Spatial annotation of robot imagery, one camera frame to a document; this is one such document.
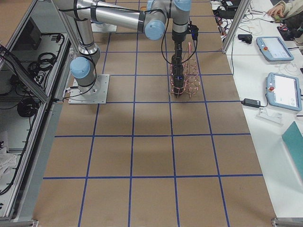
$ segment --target black power brick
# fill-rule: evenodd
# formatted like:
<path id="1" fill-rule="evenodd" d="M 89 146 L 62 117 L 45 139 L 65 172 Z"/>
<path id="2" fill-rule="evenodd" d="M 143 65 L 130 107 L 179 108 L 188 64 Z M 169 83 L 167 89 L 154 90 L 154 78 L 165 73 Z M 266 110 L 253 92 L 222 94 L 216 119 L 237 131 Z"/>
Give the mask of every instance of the black power brick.
<path id="1" fill-rule="evenodd" d="M 241 103 L 243 105 L 251 106 L 251 107 L 255 107 L 255 108 L 260 108 L 261 107 L 261 104 L 260 104 L 259 100 L 245 98 L 245 99 L 243 99 L 243 101 L 241 101 Z"/>

